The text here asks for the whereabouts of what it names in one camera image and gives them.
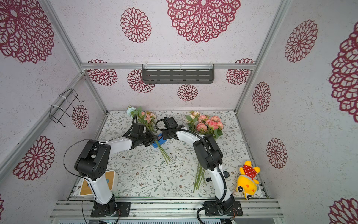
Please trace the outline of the mixed pastel flower bouquet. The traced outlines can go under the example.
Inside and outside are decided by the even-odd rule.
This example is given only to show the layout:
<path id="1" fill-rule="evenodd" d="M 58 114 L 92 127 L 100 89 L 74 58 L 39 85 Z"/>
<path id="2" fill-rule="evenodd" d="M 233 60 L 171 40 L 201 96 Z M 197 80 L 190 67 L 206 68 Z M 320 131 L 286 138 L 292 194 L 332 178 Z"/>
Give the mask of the mixed pastel flower bouquet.
<path id="1" fill-rule="evenodd" d="M 169 164 L 171 159 L 161 146 L 159 142 L 159 135 L 155 129 L 156 115 L 150 111 L 143 111 L 141 108 L 135 108 L 131 106 L 127 109 L 127 115 L 132 117 L 134 123 L 139 122 L 140 124 L 144 125 L 146 132 L 152 136 L 153 140 L 151 140 L 151 144 L 160 150 L 165 162 Z"/>

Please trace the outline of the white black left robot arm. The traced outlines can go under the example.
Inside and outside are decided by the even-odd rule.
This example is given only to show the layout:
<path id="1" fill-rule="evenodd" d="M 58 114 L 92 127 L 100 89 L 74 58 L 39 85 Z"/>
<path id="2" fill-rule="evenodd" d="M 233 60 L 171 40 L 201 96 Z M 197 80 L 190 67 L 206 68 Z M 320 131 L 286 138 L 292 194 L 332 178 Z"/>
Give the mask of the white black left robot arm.
<path id="1" fill-rule="evenodd" d="M 100 142 L 85 139 L 85 147 L 75 162 L 74 168 L 89 184 L 97 204 L 107 205 L 113 198 L 106 182 L 105 172 L 109 158 L 116 153 L 132 150 L 137 146 L 149 146 L 156 139 L 151 132 L 131 134 L 116 140 Z"/>

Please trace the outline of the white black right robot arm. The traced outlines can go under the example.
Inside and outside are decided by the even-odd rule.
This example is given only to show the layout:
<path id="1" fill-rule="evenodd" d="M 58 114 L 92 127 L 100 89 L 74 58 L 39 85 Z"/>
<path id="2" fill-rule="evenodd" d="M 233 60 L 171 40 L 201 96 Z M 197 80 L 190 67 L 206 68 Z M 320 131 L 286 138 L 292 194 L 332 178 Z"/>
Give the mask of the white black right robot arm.
<path id="1" fill-rule="evenodd" d="M 222 209 L 231 208 L 235 199 L 227 189 L 222 167 L 223 154 L 214 137 L 210 134 L 200 135 L 188 129 L 162 129 L 161 131 L 164 139 L 174 138 L 193 146 L 199 164 L 209 172 L 213 182 L 215 197 L 217 198 L 215 205 Z"/>

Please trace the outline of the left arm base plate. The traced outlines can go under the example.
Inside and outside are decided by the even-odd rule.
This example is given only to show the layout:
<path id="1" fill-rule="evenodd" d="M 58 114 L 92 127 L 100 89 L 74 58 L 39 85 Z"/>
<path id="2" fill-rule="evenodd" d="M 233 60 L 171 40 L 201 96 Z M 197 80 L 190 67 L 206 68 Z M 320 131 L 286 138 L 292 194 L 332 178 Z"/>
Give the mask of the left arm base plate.
<path id="1" fill-rule="evenodd" d="M 94 203 L 90 217 L 128 217 L 131 202 L 113 202 L 108 205 Z"/>

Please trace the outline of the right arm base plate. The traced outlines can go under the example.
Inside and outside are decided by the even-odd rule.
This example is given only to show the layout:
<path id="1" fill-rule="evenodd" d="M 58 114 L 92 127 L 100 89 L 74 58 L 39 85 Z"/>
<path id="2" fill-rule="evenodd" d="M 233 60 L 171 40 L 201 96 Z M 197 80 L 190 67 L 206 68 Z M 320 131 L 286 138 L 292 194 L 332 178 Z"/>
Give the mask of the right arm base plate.
<path id="1" fill-rule="evenodd" d="M 225 203 L 217 204 L 216 206 L 209 207 L 214 204 L 214 201 L 205 201 L 203 206 L 205 208 L 205 215 L 211 216 L 226 216 L 237 217 L 243 216 L 243 210 L 239 201 L 234 201 L 231 205 Z"/>

